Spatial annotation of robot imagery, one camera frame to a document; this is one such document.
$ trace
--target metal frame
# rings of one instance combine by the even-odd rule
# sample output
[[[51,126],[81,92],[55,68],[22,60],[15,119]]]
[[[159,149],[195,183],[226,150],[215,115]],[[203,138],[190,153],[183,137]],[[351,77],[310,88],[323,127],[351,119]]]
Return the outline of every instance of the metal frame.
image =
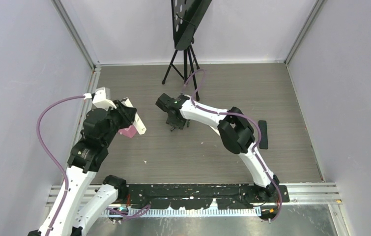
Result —
[[[335,183],[285,183],[288,188],[289,203],[283,205],[339,205],[341,204],[339,191]],[[85,205],[96,194],[95,190],[101,185],[92,184],[87,188],[81,200],[81,206]],[[46,207],[51,207],[58,195],[61,185],[53,185]],[[123,204],[113,204],[112,207],[124,206]]]
[[[98,79],[100,77],[101,67],[98,66],[94,69],[93,73],[91,74],[90,80],[87,85],[86,93],[94,93],[97,88]],[[78,140],[81,138],[81,130],[83,129],[83,121],[87,115],[87,112],[91,110],[92,107],[92,100],[87,99],[84,101],[83,106],[81,107],[81,114],[78,119],[78,126],[77,130],[74,135],[74,140],[72,141],[71,147],[74,146]]]
[[[70,32],[72,38],[75,41],[75,44],[80,49],[81,53],[83,54],[84,58],[86,59],[88,65],[91,69],[95,68],[95,63],[93,62],[90,54],[87,51],[83,41],[81,40],[80,35],[78,34],[77,30],[75,29],[74,24],[72,23],[67,11],[65,10],[61,0],[51,0],[52,4],[54,5],[55,9],[57,10],[59,16],[61,17],[62,21],[64,21],[65,26],[67,27],[68,31]]]
[[[313,23],[314,19],[317,17],[318,13],[320,12],[321,7],[323,6],[326,0],[316,0],[311,10],[310,14],[308,15],[307,21],[305,22],[304,26],[302,27],[300,33],[295,40],[294,45],[291,47],[288,56],[286,57],[284,63],[288,65],[291,62],[292,57],[294,56],[295,52],[298,50],[304,36],[307,34],[308,30],[310,29],[311,24]]]
[[[243,60],[243,61],[199,61],[199,65],[206,64],[269,64],[269,63],[284,63],[284,60]],[[134,66],[134,65],[169,65],[170,62],[147,62],[147,63],[126,63],[126,64],[101,64],[104,66]],[[182,65],[183,62],[174,61],[173,65]]]
[[[343,205],[329,205],[331,217],[333,219],[334,227],[336,228],[337,234],[340,236],[351,235],[346,225],[345,217],[342,213]]]

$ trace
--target cable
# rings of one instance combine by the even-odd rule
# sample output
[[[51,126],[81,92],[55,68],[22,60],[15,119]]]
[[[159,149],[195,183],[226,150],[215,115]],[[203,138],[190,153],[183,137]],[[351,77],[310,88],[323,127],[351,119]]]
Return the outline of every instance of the cable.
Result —
[[[263,202],[262,204],[260,204],[260,205],[257,205],[257,206],[255,206],[255,205],[253,205],[253,207],[261,207],[261,206],[263,206],[263,205],[265,205],[267,203],[267,201],[265,201],[265,202]]]
[[[194,25],[193,23],[191,23],[191,22],[185,20],[184,18],[180,17],[180,16],[178,15],[178,13],[176,14],[176,16],[177,16],[180,20],[183,20],[183,21],[187,22],[188,24],[194,26],[194,33],[196,32],[196,30],[197,30],[196,25]]]
[[[123,218],[126,218],[123,221],[127,221],[127,220],[131,220],[131,219],[136,219],[136,218],[139,218],[139,217],[145,215],[150,210],[150,205],[147,204],[140,211],[136,212],[133,215],[127,215],[125,212],[115,210],[115,209],[112,209],[112,208],[109,208],[109,207],[106,208],[106,210],[109,210],[110,212],[113,212],[113,213],[116,213],[118,215],[123,216]]]
[[[189,77],[188,79],[185,81],[184,83],[184,86],[182,88],[182,91],[181,93],[184,93],[184,90],[185,88],[187,87],[191,77],[195,74],[197,74],[198,72],[202,71],[203,74],[202,74],[202,80],[199,84],[199,86],[197,87],[197,89],[194,90],[193,94],[191,95],[191,102],[193,103],[194,107],[202,110],[202,111],[205,111],[205,112],[208,112],[208,113],[211,113],[211,114],[217,114],[216,111],[212,111],[212,110],[209,110],[207,108],[204,108],[204,107],[200,107],[199,105],[196,104],[194,98],[196,96],[196,93],[198,92],[198,90],[202,87],[202,84],[205,80],[205,70],[204,69],[198,69],[196,71],[194,71]],[[279,187],[277,186],[277,184],[275,183],[275,181],[272,179],[272,177],[270,176],[270,174],[268,173],[267,171],[267,168],[266,166],[264,165],[264,163],[262,162],[262,160],[260,159],[260,157],[257,155],[257,153],[255,152],[255,148],[259,146],[259,143],[260,143],[260,140],[262,138],[261,136],[261,133],[260,133],[260,128],[258,126],[258,124],[256,124],[256,122],[254,120],[252,120],[251,118],[243,115],[243,114],[239,114],[239,113],[230,113],[230,112],[220,112],[218,113],[219,115],[226,115],[226,116],[238,116],[238,117],[242,117],[242,118],[245,118],[247,119],[248,121],[250,121],[256,128],[257,130],[257,136],[258,136],[258,140],[257,142],[255,142],[255,144],[253,145],[252,147],[252,153],[255,155],[257,161],[260,163],[260,165],[262,166],[263,168],[263,171],[265,172],[266,176],[268,176],[269,180],[271,181],[271,183],[274,185],[275,189],[278,191],[278,198],[279,198],[279,203],[278,203],[278,212],[276,214],[276,216],[274,218],[271,219],[271,221],[274,221],[275,219],[278,218],[279,214],[281,213],[281,206],[282,206],[282,195],[281,195],[281,191],[279,190]]]
[[[58,104],[61,104],[63,102],[66,102],[66,101],[70,101],[70,100],[74,100],[74,99],[80,99],[80,98],[84,98],[84,95],[81,95],[81,96],[74,96],[74,97],[68,97],[66,99],[63,99],[63,100],[60,100],[56,103],[53,103],[52,105],[50,105],[49,107],[47,107],[42,113],[41,115],[39,116],[38,118],[38,122],[36,124],[36,134],[38,136],[38,140],[39,142],[41,143],[41,146],[42,148],[45,150],[45,152],[47,153],[47,155],[50,157],[50,159],[55,163],[55,165],[58,167],[59,171],[61,171],[62,175],[64,176],[64,182],[65,182],[65,191],[64,191],[64,194],[62,196],[62,199],[58,205],[58,208],[54,214],[54,216],[52,217],[52,220],[51,222],[49,223],[49,226],[48,226],[48,230],[46,231],[45,233],[45,236],[48,236],[49,233],[51,232],[51,229],[52,227],[54,226],[54,223],[55,223],[55,220],[57,219],[58,217],[58,214],[59,212],[61,211],[61,208],[62,208],[62,205],[64,204],[65,202],[65,198],[67,197],[67,193],[68,193],[68,185],[69,185],[69,182],[68,182],[68,177],[65,173],[65,170],[64,168],[61,166],[61,164],[57,161],[57,159],[52,155],[52,153],[49,151],[49,149],[46,147],[45,143],[43,142],[43,139],[42,139],[42,136],[41,136],[41,132],[40,132],[40,125],[41,125],[41,121],[42,121],[42,118],[44,117],[44,115],[54,106],[58,105]]]

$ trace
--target black pad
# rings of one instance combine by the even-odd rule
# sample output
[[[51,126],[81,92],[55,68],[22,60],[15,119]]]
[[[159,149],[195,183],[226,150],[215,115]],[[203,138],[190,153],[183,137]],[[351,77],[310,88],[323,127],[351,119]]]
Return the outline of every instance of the black pad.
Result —
[[[266,128],[266,121],[265,120],[260,120],[257,122],[259,125],[260,133],[262,135],[262,138],[259,143],[259,148],[260,149],[268,149],[268,129]]]

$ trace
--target tripod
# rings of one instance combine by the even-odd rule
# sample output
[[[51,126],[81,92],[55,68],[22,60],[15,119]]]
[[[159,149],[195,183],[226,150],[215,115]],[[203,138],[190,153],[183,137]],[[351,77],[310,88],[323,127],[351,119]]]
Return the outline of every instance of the tripod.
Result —
[[[174,68],[174,70],[179,74],[179,76],[181,76],[181,78],[184,80],[184,83],[185,83],[185,81],[188,79],[188,74],[187,74],[188,73],[187,58],[190,61],[191,73],[194,73],[194,62],[196,62],[197,70],[200,68],[198,66],[197,58],[196,58],[196,55],[194,54],[193,46],[191,44],[183,52],[184,52],[184,75],[182,75],[181,72],[179,72],[179,70],[173,64],[173,61],[175,60],[176,54],[178,53],[178,50],[176,49],[175,52],[173,53],[173,57],[171,59],[170,65],[168,66],[168,70],[167,70],[167,72],[165,74],[165,77],[162,80],[162,84],[163,85],[165,84],[165,81],[167,80],[167,77],[168,77],[168,74],[169,74],[169,72],[171,70],[171,67]],[[193,75],[193,82],[194,82],[194,89],[197,89],[197,82],[196,82],[196,76],[195,75]],[[197,101],[200,100],[200,96],[199,96],[198,91],[196,93],[196,100]]]

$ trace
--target tripod leg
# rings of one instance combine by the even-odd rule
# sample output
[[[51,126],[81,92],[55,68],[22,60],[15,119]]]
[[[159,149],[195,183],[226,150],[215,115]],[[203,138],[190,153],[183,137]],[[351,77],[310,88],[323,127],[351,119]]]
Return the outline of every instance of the tripod leg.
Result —
[[[199,70],[200,67],[198,66],[197,58],[196,58],[196,55],[194,54],[194,49],[192,45],[190,45],[190,49],[191,49],[191,53],[193,54],[194,60],[196,61],[197,70]]]
[[[191,67],[191,73],[194,73],[194,66],[193,66],[193,59],[191,57],[191,49],[190,47],[187,49],[188,57],[190,58],[190,67]],[[194,82],[194,89],[197,89],[197,82],[196,82],[196,75],[193,75],[193,82]],[[200,96],[198,94],[198,91],[196,93],[196,100],[200,100]]]
[[[168,70],[167,70],[167,72],[166,72],[166,74],[165,74],[164,79],[162,80],[162,84],[163,84],[163,85],[165,84],[165,81],[167,80],[168,74],[169,74],[169,72],[170,72],[170,70],[171,70],[171,66],[172,66],[172,64],[173,64],[173,60],[175,60],[175,56],[176,56],[176,53],[177,53],[177,52],[178,52],[178,50],[175,50],[175,52],[173,53],[173,57],[172,57],[172,59],[171,59],[170,65],[168,66]]]
[[[184,83],[188,79],[188,74],[187,74],[187,49],[184,50]]]

